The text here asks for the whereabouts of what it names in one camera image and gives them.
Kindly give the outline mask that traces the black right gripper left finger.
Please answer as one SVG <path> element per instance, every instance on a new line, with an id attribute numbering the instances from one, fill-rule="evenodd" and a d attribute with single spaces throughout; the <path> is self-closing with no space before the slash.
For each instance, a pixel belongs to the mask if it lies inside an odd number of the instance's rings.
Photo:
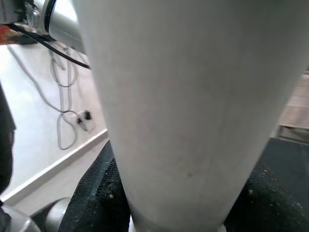
<path id="1" fill-rule="evenodd" d="M 127 232 L 130 209 L 107 142 L 82 176 L 60 223 L 61 232 Z"/>

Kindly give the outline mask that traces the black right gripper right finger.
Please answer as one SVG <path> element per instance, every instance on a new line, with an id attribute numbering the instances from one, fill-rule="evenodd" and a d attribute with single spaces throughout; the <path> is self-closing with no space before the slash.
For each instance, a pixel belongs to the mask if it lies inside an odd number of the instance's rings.
<path id="1" fill-rule="evenodd" d="M 309 217 L 274 173 L 258 162 L 224 226 L 228 232 L 307 232 Z"/>

